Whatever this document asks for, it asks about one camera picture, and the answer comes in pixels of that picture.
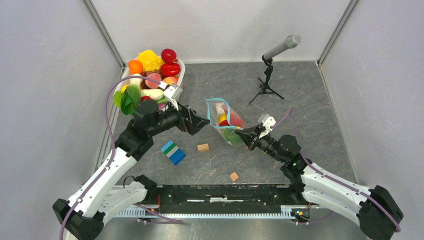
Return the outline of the blue green white brick stack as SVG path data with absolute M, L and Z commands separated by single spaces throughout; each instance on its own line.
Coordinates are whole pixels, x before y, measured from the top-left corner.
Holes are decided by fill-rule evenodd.
M 172 140 L 167 142 L 160 150 L 175 166 L 177 166 L 186 157 L 185 152 Z

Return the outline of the orange toy pepper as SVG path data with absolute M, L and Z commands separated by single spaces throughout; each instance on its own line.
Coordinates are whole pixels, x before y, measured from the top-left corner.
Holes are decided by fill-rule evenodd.
M 132 59 L 128 62 L 128 70 L 131 75 L 134 74 L 142 74 L 144 71 L 144 67 L 142 62 L 137 59 Z

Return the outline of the small wooden cube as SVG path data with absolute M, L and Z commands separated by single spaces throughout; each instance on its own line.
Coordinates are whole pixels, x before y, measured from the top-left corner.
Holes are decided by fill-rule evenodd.
M 240 176 L 236 172 L 232 172 L 229 175 L 229 178 L 231 179 L 232 182 L 236 182 L 240 178 Z

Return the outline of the grey microphone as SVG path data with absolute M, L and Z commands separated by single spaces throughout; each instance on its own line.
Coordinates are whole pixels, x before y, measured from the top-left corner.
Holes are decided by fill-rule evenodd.
M 291 34 L 283 42 L 266 52 L 262 58 L 268 61 L 287 50 L 297 47 L 301 41 L 302 39 L 299 34 Z

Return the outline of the pink toy watermelon slice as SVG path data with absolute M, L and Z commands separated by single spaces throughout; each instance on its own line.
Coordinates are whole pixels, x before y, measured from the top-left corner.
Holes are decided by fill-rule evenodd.
M 234 108 L 232 108 L 229 105 L 223 104 L 222 109 L 224 110 L 224 114 L 229 114 L 229 117 L 227 118 L 229 124 L 231 126 L 245 128 L 245 122 L 241 118 L 241 116 L 235 111 Z

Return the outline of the red toy apple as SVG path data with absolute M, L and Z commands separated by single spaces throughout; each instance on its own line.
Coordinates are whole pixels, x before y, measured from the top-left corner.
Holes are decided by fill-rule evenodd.
M 177 53 L 173 49 L 165 48 L 161 52 L 161 59 L 166 64 L 172 64 L 177 60 Z

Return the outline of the small red toy chili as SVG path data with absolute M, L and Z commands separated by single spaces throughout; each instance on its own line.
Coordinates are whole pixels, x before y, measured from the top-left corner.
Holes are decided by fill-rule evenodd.
M 219 122 L 219 126 L 220 126 L 220 127 L 228 127 L 228 126 L 230 126 L 230 123 L 228 122 L 228 120 L 227 120 L 227 119 L 224 119 L 224 120 L 221 120 L 221 121 Z

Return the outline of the clear zip top bag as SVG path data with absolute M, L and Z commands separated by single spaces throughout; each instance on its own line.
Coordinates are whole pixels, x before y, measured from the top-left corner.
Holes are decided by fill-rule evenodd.
M 210 125 L 221 135 L 224 141 L 235 148 L 246 148 L 244 141 L 235 130 L 249 127 L 238 112 L 223 98 L 207 98 L 207 118 Z

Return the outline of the pink toy peach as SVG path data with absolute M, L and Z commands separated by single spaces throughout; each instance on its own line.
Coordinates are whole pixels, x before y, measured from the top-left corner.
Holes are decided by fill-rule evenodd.
M 149 89 L 157 89 L 159 87 L 160 82 L 162 81 L 162 77 L 159 73 L 150 73 L 146 76 L 145 85 Z

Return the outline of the black tripod mic stand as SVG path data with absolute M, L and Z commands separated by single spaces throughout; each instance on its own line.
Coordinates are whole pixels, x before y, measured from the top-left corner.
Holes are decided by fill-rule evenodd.
M 265 59 L 265 56 L 263 55 L 261 57 L 263 63 L 266 65 L 266 69 L 264 71 L 264 75 L 265 75 L 265 81 L 263 81 L 260 77 L 258 77 L 258 80 L 260 82 L 259 85 L 259 92 L 255 95 L 255 97 L 248 103 L 249 105 L 253 103 L 253 101 L 259 96 L 259 95 L 267 95 L 267 94 L 274 94 L 276 96 L 278 96 L 280 99 L 284 100 L 285 98 L 283 96 L 281 96 L 279 93 L 277 93 L 274 89 L 271 88 L 271 86 L 269 85 L 270 79 L 271 79 L 271 75 L 273 73 L 274 70 L 274 66 L 272 65 L 273 59 Z

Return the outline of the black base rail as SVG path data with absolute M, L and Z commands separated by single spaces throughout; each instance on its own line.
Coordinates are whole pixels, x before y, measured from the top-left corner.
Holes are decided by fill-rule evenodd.
M 286 184 L 166 184 L 148 189 L 139 204 L 161 214 L 272 214 L 309 202 Z

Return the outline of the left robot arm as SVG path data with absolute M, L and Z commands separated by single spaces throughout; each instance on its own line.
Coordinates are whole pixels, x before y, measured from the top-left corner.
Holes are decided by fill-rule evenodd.
M 56 200 L 52 208 L 61 224 L 60 239 L 68 231 L 78 240 L 94 240 L 123 210 L 141 201 L 151 204 L 156 200 L 157 190 L 138 180 L 111 196 L 108 193 L 153 146 L 154 136 L 174 127 L 193 136 L 210 124 L 209 119 L 198 116 L 189 106 L 171 102 L 167 105 L 161 111 L 156 101 L 141 101 L 99 169 L 68 199 Z

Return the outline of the red toy bell pepper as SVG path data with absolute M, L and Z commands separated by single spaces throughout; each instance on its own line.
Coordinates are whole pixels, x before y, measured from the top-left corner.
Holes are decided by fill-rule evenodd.
M 178 63 L 165 63 L 160 66 L 160 72 L 164 77 L 173 77 L 181 72 L 181 67 Z

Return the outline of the orange toy peach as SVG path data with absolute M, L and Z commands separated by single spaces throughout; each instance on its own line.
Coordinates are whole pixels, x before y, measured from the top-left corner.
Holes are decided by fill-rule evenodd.
M 168 77 L 165 77 L 163 80 L 162 80 L 164 83 L 166 83 L 167 85 L 172 85 L 172 84 L 177 84 L 178 83 L 178 77 L 176 77 L 176 76 L 168 76 Z

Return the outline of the green toy bell pepper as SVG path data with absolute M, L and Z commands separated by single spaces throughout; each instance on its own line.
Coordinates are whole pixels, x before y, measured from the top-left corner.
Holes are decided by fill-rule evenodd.
M 223 129 L 223 137 L 225 141 L 232 146 L 238 146 L 244 143 L 243 140 L 235 133 L 233 128 Z

